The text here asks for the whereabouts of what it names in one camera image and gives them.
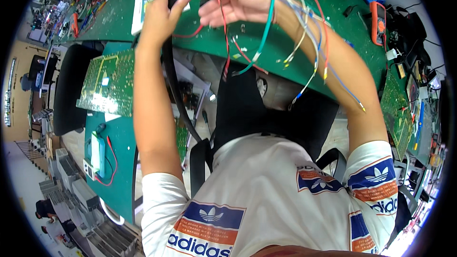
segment hand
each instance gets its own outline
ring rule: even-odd
[[[138,46],[162,47],[163,43],[171,36],[182,10],[191,0],[177,0],[173,7],[168,9],[168,0],[153,0],[146,7],[143,30]]]
[[[265,23],[271,0],[221,0],[222,9],[228,23],[239,20]],[[200,24],[211,27],[223,26],[221,7],[218,0],[210,0],[198,10]]]

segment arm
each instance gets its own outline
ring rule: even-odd
[[[143,176],[172,174],[182,181],[171,102],[160,65],[160,49],[176,27],[190,0],[154,0],[146,9],[143,30],[135,50],[134,131]]]
[[[266,22],[270,0],[222,0],[227,23],[238,20],[251,22]],[[199,10],[202,25],[218,27],[223,24],[220,7],[216,0],[210,0]],[[275,1],[275,16],[273,23],[278,24],[295,42],[302,36],[302,27],[294,12],[280,0]],[[308,29],[319,39],[317,26],[308,20]],[[370,70],[360,56],[346,44],[338,34],[328,30],[330,52],[328,61],[337,72],[347,88],[362,101],[366,112],[363,112],[358,103],[346,92],[340,83],[328,72],[327,85],[335,94],[338,102],[346,109],[349,126],[350,151],[370,141],[387,141],[387,131],[379,105],[378,94]],[[316,56],[311,39],[307,36],[300,48],[306,56],[314,61]],[[318,71],[323,73],[323,58],[319,58]]]

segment multimeter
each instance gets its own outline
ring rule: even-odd
[[[382,46],[386,33],[386,8],[379,2],[371,1],[370,11],[372,13],[372,41],[375,45]]]

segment right arm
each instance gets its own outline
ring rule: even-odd
[[[266,22],[270,0],[221,1],[224,3],[223,8],[227,16],[227,23],[238,20]],[[201,16],[200,23],[202,25],[218,27],[223,24],[220,6],[216,0],[210,0],[202,6],[199,10],[199,15]],[[275,1],[274,23],[281,26],[294,42],[300,40],[303,29],[292,9],[280,0]],[[323,30],[322,23],[318,21],[318,24],[321,25],[321,30]],[[308,21],[308,31],[312,32],[317,40],[319,39],[318,27],[312,20]],[[322,33],[322,46],[325,45],[325,40],[328,40],[328,62],[346,87],[357,96],[366,109],[366,112],[364,112],[357,101],[346,92],[329,70],[326,80],[328,88],[336,96],[340,105],[346,109],[350,151],[370,141],[388,141],[378,93],[370,70],[362,58],[338,34],[330,28],[328,28],[328,38],[325,37],[324,32]],[[305,37],[300,48],[311,61],[314,61],[316,53],[309,36]],[[320,57],[318,67],[320,75],[323,75],[323,62],[323,58]]]

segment green wire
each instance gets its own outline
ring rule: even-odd
[[[263,46],[265,45],[266,37],[268,36],[268,31],[270,30],[270,26],[271,26],[271,18],[273,17],[274,5],[275,5],[275,0],[271,0],[270,10],[268,13],[268,19],[266,20],[265,29],[263,30],[262,41],[260,41],[260,46],[259,46],[259,49],[257,50],[256,54],[260,54],[262,52]],[[245,67],[242,71],[238,72],[236,75],[241,75],[241,74],[245,73],[248,69],[250,69],[252,67],[252,65],[254,65],[254,63],[255,63],[255,61],[252,60],[247,67]]]

